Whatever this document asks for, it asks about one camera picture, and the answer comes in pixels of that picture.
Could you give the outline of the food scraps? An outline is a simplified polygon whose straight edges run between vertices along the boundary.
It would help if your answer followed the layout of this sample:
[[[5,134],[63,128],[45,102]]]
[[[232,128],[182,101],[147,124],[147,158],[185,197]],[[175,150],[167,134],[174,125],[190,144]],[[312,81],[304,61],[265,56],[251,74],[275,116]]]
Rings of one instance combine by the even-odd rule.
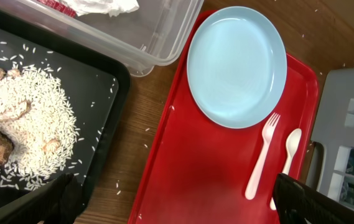
[[[33,191],[66,168],[80,133],[54,70],[11,60],[0,67],[0,188]]]

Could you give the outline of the red snack wrapper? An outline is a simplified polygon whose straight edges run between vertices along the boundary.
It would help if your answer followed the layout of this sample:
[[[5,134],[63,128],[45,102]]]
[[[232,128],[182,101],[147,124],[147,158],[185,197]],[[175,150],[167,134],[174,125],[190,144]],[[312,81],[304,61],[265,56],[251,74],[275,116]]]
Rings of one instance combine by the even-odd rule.
[[[75,17],[77,15],[76,12],[72,8],[70,8],[70,7],[64,5],[56,0],[36,0],[36,1],[52,8],[52,9],[55,9],[56,11],[59,11],[67,16]]]

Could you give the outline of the white napkin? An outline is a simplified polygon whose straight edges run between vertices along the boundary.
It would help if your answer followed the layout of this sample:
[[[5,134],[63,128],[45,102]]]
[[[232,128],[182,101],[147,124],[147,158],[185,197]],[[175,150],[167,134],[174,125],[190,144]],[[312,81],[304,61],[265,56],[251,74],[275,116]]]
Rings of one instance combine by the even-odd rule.
[[[87,14],[107,14],[116,17],[139,9],[137,0],[59,0],[73,9],[77,16]]]

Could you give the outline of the light blue plate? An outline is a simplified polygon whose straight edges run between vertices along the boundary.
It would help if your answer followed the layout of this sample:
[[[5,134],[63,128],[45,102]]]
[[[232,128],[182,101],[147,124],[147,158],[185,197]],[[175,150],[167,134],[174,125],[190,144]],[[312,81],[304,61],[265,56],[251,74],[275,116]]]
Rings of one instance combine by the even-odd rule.
[[[193,36],[187,79],[197,106],[214,123],[231,129],[254,126],[284,91],[284,43],[260,12],[243,6],[220,9]]]

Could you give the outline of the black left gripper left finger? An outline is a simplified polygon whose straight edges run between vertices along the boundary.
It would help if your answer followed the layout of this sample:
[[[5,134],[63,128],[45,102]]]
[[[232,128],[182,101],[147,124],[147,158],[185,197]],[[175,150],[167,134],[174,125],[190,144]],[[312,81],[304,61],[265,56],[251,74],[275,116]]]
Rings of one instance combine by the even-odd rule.
[[[62,174],[1,207],[0,224],[73,223],[81,211],[81,184],[74,174]]]

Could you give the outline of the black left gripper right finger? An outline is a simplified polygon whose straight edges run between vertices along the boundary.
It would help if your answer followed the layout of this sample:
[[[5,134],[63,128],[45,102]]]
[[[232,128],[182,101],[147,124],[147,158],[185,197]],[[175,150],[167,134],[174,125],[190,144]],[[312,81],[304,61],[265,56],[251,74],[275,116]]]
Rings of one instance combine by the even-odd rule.
[[[286,174],[272,192],[280,224],[354,224],[354,211]]]

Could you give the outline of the white plastic fork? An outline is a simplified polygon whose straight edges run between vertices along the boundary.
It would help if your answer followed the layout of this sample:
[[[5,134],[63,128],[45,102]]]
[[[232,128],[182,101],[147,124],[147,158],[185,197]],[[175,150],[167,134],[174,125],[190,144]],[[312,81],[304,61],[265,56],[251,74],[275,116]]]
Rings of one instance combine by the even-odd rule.
[[[263,146],[245,190],[245,197],[248,200],[252,200],[256,196],[269,146],[280,117],[280,114],[273,113],[271,117],[266,121],[266,124],[263,127],[261,133],[263,137]]]

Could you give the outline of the white plastic spoon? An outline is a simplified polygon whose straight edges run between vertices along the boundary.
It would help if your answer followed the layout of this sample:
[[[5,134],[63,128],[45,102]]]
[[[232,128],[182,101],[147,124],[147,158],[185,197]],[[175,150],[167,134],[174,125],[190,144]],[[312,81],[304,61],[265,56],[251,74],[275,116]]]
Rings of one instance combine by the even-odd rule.
[[[282,150],[286,153],[286,158],[284,159],[283,168],[277,166],[274,172],[272,173],[272,189],[274,188],[274,183],[276,180],[276,171],[280,171],[283,174],[289,175],[293,158],[296,152],[298,151],[301,136],[302,130],[300,128],[292,130],[286,138],[280,132],[276,133],[276,146],[282,146]]]

